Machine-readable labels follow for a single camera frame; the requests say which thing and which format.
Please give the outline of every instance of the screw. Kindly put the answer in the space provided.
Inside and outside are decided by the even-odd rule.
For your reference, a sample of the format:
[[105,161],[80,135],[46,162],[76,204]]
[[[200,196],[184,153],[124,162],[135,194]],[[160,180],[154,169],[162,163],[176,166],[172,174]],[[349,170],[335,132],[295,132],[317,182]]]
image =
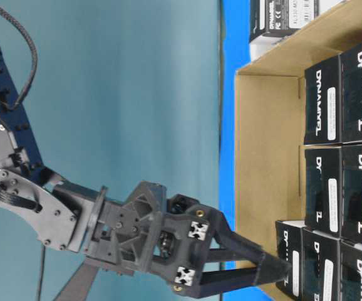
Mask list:
[[203,210],[197,210],[196,211],[196,216],[198,216],[199,218],[203,218],[203,216],[205,215]]

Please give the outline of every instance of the dynamixel box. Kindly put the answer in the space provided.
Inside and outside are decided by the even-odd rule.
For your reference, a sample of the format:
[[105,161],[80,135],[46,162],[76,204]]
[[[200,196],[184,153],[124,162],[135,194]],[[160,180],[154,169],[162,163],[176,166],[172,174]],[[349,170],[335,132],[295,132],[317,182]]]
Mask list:
[[343,142],[362,141],[362,44],[341,54]]
[[362,301],[362,244],[341,242],[341,301]]
[[305,228],[303,245],[303,300],[339,300],[339,238]]
[[318,15],[318,0],[251,0],[250,42],[274,43]]
[[277,282],[276,287],[294,300],[302,300],[304,227],[304,221],[276,221],[278,257],[292,263],[287,278]]
[[362,145],[343,146],[341,236],[362,243]]
[[304,144],[341,142],[341,60],[334,56],[305,70]]
[[306,149],[305,224],[333,236],[341,233],[341,148]]

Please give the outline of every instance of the teal background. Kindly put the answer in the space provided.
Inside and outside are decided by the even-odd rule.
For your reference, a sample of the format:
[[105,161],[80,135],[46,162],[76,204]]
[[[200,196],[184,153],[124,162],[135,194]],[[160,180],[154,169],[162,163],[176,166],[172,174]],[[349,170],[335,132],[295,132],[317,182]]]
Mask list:
[[[142,179],[217,206],[218,1],[0,0],[39,51],[25,107],[44,163],[125,199]],[[30,55],[0,18],[0,45],[18,90]],[[33,300],[40,244],[0,209],[0,301]],[[48,250],[43,300],[83,256]],[[178,300],[160,278],[100,271],[88,300]]]

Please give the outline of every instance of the black cable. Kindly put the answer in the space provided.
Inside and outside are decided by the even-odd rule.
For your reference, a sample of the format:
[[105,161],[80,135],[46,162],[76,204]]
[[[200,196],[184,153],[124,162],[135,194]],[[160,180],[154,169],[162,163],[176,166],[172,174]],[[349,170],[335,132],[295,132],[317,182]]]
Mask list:
[[0,183],[0,202],[15,207],[33,210],[37,213],[42,210],[42,206],[38,202],[23,198],[21,196],[17,196],[15,194],[8,193],[6,191],[6,187],[4,187],[4,185],[1,183]]
[[43,284],[43,274],[44,274],[44,258],[46,256],[46,247],[42,244],[41,249],[41,263],[40,263],[40,269],[39,269],[39,280],[38,280],[38,286],[36,288],[36,301],[41,300],[41,294],[42,294],[42,284]]
[[29,33],[25,30],[25,28],[8,12],[6,12],[3,8],[0,7],[0,16],[2,16],[4,19],[9,21],[18,31],[21,33],[23,38],[25,39],[26,43],[29,46],[29,50],[31,50],[32,55],[32,67],[31,72],[29,74],[28,80],[26,81],[23,89],[21,90],[21,93],[18,95],[18,98],[14,102],[14,105],[10,107],[8,103],[2,102],[2,104],[5,106],[5,108],[9,111],[15,110],[19,105],[22,104],[25,97],[27,96],[29,90],[31,89],[31,85],[33,82],[33,79],[35,77],[36,69],[38,67],[38,52],[36,51],[35,44],[33,43],[32,38],[30,37]]

